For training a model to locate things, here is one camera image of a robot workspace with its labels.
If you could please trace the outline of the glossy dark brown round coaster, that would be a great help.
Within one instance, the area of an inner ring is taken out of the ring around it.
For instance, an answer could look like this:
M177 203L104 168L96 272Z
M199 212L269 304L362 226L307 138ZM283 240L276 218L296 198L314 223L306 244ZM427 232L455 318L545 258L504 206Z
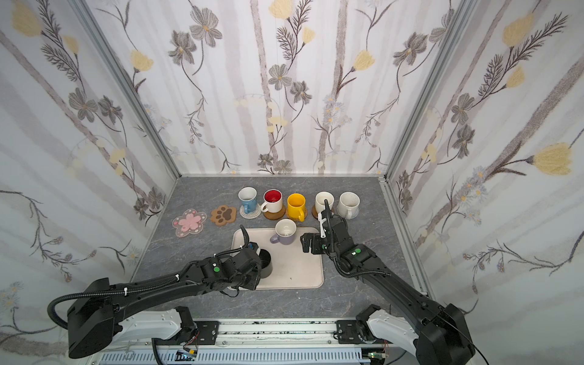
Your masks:
M336 212L335 208L330 208L330 211L331 211L331 216L333 216L333 215L337 214L337 212ZM313 216L315 219L318 219L318 214L319 214L319 212L317 211L317 206L316 206L316 205L313 205L313 206L312 206L312 208L311 208L311 213L312 213L312 216Z

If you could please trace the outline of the brown round wooden coaster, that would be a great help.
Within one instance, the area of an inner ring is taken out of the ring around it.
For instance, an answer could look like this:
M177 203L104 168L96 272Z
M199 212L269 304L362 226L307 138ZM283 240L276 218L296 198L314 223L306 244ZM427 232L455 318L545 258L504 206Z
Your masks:
M270 211L263 212L263 216L271 221L277 221L282 219L286 214L286 208L282 207L282 209L276 213L272 213Z

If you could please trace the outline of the woven rattan round coaster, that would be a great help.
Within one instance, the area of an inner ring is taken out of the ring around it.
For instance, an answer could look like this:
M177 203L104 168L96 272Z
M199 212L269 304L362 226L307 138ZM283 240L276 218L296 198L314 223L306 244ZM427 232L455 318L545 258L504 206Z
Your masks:
M303 209L293 211L288 210L287 218L291 219L294 222L305 222L305 220L307 219L307 212Z

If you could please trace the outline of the white grey round coaster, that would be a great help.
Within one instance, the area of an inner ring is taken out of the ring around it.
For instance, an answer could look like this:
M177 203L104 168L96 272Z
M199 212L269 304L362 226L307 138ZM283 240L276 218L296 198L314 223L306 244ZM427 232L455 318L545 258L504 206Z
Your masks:
M262 210L261 210L261 206L257 205L257 207L255 208L254 211L246 213L245 206L241 205L240 209L239 209L239 213L240 213L241 217L248 219L248 220L251 220L251 219L255 219L258 216L260 216L260 214L262 214Z

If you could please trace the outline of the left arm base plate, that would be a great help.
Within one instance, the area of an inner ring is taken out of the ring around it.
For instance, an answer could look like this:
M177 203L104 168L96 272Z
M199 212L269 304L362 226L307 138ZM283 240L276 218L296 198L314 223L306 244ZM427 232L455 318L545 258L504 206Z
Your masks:
M194 329L188 335L186 342L187 347L201 345L215 345L219 330L219 321L201 321L194 322Z

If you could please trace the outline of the white grey small mug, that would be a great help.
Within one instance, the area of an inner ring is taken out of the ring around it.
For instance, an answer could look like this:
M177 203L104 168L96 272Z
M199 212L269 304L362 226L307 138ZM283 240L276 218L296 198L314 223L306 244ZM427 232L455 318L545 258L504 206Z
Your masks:
M271 243L290 245L295 241L297 225L291 219L282 219L275 226L275 234L270 238Z

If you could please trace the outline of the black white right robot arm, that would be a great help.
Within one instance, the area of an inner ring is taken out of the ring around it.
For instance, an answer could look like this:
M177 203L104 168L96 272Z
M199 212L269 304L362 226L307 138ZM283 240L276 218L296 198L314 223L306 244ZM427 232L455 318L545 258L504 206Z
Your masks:
M301 244L304 252L327 255L339 275L362 281L398 308L401 318L375 305L361 313L375 338L398 345L419 364L466 364L476 355L463 311L444 307L392 272L371 248L354 242L345 219L333 216L320 233L303 234Z

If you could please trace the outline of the yellow mug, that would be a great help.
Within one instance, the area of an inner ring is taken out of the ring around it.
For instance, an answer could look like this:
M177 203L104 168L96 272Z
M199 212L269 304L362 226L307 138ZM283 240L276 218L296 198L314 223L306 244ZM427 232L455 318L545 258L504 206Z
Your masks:
M288 210L305 210L306 208L306 198L300 193L293 193L287 198L287 211Z

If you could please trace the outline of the light blue mug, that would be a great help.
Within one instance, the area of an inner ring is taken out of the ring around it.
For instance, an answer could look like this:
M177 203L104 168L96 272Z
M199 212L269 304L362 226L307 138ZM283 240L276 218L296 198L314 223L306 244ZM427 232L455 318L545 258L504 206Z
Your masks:
M252 214L257 210L257 191L255 188L247 186L238 192L243 211L245 214Z

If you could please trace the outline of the pink flower shaped coaster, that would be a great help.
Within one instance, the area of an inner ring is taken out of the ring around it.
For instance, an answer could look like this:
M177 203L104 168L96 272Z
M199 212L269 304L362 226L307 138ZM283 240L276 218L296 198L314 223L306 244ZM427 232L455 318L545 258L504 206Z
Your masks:
M172 227L175 229L175 235L179 238L188 235L200 234L204 229L204 223L208 216L205 212L187 209L181 216L172 221Z

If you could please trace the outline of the black mug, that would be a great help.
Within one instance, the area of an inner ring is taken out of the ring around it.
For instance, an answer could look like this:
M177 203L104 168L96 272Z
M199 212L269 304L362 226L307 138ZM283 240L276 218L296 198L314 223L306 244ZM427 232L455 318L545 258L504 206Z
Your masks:
M261 273L260 278L265 279L272 274L273 266L272 266L272 256L269 251L266 249L260 249L259 251L259 258L261 261Z

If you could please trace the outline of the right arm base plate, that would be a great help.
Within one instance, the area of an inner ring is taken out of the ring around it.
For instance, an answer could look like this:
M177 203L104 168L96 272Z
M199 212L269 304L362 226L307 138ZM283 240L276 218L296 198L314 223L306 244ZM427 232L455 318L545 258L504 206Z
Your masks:
M366 322L360 320L338 320L333 338L341 345L363 345L378 342Z

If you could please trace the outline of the cork paw print coaster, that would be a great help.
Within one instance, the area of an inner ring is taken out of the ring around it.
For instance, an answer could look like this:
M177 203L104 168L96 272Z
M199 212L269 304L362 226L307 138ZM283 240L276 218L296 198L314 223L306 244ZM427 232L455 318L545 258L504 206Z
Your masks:
M218 227L234 223L237 219L237 209L227 205L221 205L211 212L210 220Z

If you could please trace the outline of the red inside white mug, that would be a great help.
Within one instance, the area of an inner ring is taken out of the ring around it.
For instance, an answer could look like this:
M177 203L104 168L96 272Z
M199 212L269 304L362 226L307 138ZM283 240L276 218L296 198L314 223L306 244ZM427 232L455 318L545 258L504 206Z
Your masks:
M268 190L264 196L264 203L261 206L263 213L276 214L283 208L282 193L277 189Z

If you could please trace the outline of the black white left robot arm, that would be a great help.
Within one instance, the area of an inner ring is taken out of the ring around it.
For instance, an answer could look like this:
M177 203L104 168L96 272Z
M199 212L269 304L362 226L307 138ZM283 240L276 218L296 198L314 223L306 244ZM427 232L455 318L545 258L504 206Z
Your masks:
M94 281L86 291L66 297L73 302L67 311L68 355L79 359L103 350L121 333L123 320L152 307L229 287L254 290L261 270L259 248L249 244L189 262L177 273L147 281Z

